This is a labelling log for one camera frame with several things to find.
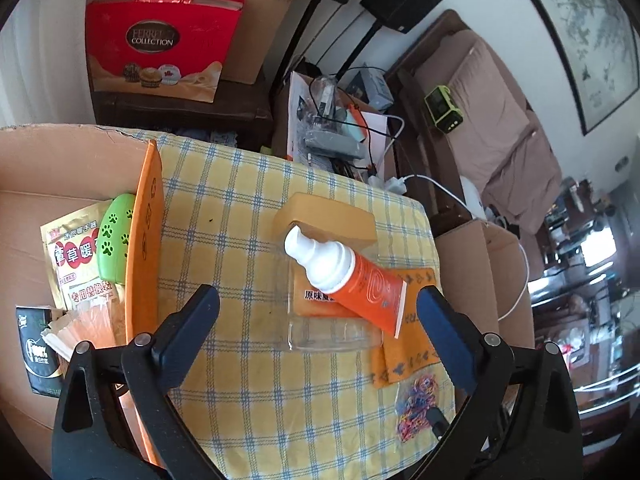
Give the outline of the bag of colourful rubber bands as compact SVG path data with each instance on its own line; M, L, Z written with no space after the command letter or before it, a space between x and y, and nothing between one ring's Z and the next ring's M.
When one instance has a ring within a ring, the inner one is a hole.
M438 407L439 384L434 374L419 370L398 384L395 401L396 434L406 443L431 429L427 412Z

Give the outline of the green paw print case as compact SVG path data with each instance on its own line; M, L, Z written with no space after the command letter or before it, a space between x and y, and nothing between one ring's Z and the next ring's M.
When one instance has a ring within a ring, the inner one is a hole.
M100 278L103 281L125 284L135 199L134 194L120 194L111 201L102 218L96 240L96 255Z

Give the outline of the black tissue pack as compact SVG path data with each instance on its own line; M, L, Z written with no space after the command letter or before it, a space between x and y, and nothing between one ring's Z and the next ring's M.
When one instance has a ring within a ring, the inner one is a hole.
M41 333L60 316L60 311L49 307L17 306L15 314L23 363L32 392L58 398L64 382L60 357L46 344Z

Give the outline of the white curtain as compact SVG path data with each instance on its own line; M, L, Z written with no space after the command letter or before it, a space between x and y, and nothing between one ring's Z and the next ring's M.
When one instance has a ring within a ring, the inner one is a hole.
M20 0L1 31L1 123L92 124L87 0Z

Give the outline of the orange cardboard box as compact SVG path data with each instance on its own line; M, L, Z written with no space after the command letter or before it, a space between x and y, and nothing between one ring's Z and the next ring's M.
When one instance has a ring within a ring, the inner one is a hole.
M127 264L125 332L152 333L164 212L155 142L94 125L28 125L1 131L1 416L44 470L51 469L55 398L32 392L15 309L50 306L40 228L122 193L136 196Z

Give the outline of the orange patterned towel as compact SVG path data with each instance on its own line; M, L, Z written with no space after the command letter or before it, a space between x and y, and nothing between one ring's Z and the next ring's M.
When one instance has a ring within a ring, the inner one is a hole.
M409 378L417 370L439 362L416 313L418 292L438 284L433 268L397 269L407 283L404 314L397 338L384 337L383 343L370 351L370 372L374 388L382 389Z

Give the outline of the yellow checked tablecloth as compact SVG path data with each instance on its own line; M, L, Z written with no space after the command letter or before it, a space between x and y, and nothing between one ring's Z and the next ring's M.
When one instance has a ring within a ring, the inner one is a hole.
M430 430L398 436L398 389L382 333L310 287L282 242L300 207L353 209L352 244L412 278L437 280L423 206L277 157L154 133L165 209L158 312L216 287L219 318L171 393L230 479L385 479L423 458ZM285 205L298 206L286 211Z

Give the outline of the orange white lotion tube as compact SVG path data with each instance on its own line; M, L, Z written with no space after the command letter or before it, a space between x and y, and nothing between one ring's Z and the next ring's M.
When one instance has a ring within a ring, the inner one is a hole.
M318 242L293 226L284 251L304 270L311 286L342 307L397 338L404 314L407 283L336 240Z

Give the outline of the clear plastic jar yellow lid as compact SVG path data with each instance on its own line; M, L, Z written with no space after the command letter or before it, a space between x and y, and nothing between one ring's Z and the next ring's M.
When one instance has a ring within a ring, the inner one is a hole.
M381 331L330 296L348 279L350 252L378 258L369 211L317 195L296 193L272 220L274 306L284 348L299 352L369 350Z

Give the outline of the gold hand warmer packet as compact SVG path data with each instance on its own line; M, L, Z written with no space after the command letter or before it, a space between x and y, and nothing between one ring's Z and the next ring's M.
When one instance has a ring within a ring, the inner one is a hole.
M65 311L118 307L117 285L102 280L98 236L110 200L94 203L40 226L55 307Z

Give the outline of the green black radio clock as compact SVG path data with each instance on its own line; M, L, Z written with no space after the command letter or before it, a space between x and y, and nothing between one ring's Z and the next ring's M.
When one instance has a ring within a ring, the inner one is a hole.
M447 86L439 84L425 98L424 102L432 122L442 133L450 133L462 125L462 110L452 98L451 91Z

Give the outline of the right black speaker on stand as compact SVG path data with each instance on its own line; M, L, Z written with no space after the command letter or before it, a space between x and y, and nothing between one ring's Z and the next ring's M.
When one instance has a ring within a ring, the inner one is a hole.
M337 71L336 79L340 80L352 68L352 63L381 28L408 34L441 2L442 0L361 0L360 6L374 17L374 22Z

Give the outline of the red Ferrero gift bag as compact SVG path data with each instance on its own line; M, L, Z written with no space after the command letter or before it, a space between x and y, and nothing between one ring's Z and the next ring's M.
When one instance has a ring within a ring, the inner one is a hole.
M244 0L94 0L86 50L96 92L211 103Z

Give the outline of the box with cluttered gadgets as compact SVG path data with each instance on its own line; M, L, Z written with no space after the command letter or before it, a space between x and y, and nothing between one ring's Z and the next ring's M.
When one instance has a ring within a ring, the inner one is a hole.
M348 169L364 179L369 169L386 180L397 174L394 149L405 129L397 115L384 115L329 82L327 76L310 78L290 73L276 97L271 148L280 158L314 169L335 170L329 151L312 150L306 144L311 131L317 136L340 134L361 144L357 157L346 158Z

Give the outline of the white feather shuttlecock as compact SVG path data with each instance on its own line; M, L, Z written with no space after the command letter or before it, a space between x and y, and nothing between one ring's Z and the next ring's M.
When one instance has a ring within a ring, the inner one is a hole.
M112 309L106 304L99 304L88 309L67 311L50 322L41 332L41 337L58 356L70 362L81 341L89 341L97 349L111 348L119 345L119 334Z

